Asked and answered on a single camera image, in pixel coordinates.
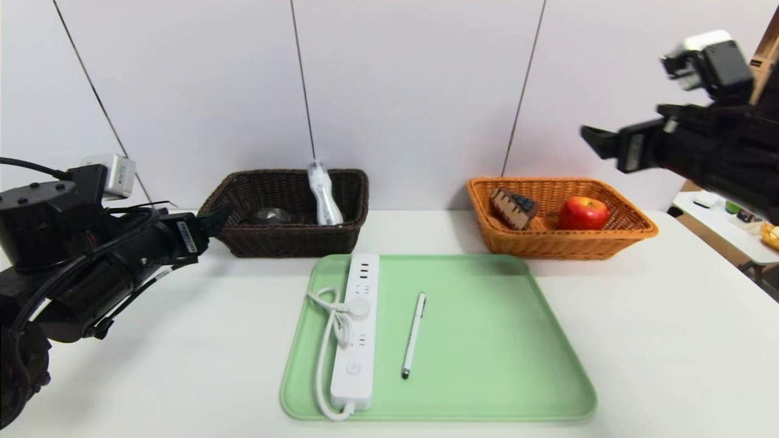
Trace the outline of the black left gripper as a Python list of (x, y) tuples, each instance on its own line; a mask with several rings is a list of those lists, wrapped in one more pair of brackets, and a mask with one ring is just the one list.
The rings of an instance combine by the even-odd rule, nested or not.
[(222, 233), (232, 214), (232, 203), (192, 213), (162, 214), (141, 232), (108, 252), (108, 260), (127, 272), (138, 287), (161, 267), (196, 262), (209, 239)]

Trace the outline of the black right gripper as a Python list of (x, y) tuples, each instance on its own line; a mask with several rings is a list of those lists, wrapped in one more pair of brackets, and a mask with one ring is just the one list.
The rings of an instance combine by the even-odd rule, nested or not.
[(673, 117), (637, 123), (618, 133), (582, 125), (581, 138), (601, 160), (617, 159), (617, 169), (626, 174), (656, 167), (699, 186), (709, 185), (713, 176), (710, 137)]

